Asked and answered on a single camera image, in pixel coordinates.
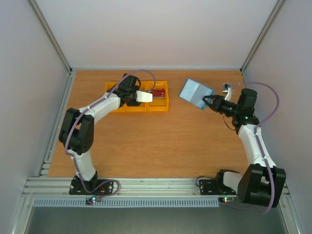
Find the teal card holder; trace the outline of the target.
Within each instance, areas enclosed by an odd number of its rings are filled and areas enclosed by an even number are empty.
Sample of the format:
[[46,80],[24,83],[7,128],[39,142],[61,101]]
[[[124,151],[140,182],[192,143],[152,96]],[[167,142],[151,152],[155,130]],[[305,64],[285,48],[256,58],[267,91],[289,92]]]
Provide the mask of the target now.
[[214,95],[214,93],[214,89],[187,78],[179,93],[179,97],[195,107],[204,110],[208,105],[202,99],[205,96]]

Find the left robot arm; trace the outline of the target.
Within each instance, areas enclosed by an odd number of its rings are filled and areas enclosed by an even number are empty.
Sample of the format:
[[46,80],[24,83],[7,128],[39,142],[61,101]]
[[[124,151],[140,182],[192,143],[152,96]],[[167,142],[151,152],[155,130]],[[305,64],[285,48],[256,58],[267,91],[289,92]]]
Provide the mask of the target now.
[[71,156],[76,176],[82,179],[80,187],[87,194],[93,194],[98,189],[98,181],[93,179],[96,170],[91,159],[95,125],[124,104],[140,105],[140,87],[139,78],[124,74],[120,82],[96,101],[80,109],[69,108],[65,113],[58,139],[65,153]]

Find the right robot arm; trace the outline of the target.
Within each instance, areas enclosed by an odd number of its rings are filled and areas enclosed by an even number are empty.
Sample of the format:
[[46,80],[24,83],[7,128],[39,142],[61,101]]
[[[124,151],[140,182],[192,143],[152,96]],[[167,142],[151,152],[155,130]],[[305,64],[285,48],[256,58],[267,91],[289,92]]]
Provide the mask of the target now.
[[204,96],[202,100],[213,111],[232,118],[249,163],[243,175],[221,169],[216,174],[216,190],[223,194],[232,190],[240,202],[266,207],[265,212],[275,208],[286,181],[286,172],[276,166],[265,146],[260,122],[254,115],[257,92],[242,89],[237,103],[221,95]]

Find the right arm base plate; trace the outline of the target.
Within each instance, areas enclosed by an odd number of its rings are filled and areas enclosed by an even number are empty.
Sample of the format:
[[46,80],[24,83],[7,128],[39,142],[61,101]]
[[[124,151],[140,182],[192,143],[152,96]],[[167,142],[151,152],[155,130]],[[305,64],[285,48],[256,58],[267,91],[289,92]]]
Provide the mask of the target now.
[[198,184],[201,195],[237,195],[237,193],[230,187],[219,185],[216,179],[201,179]]

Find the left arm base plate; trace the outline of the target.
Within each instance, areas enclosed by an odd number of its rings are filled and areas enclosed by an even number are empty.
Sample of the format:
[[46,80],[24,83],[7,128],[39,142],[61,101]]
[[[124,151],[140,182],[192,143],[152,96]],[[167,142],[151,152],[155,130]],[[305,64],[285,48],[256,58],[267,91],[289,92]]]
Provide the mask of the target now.
[[114,183],[107,179],[98,179],[95,175],[90,181],[83,181],[86,189],[91,193],[88,193],[80,178],[76,175],[70,184],[70,195],[110,195],[113,193]]

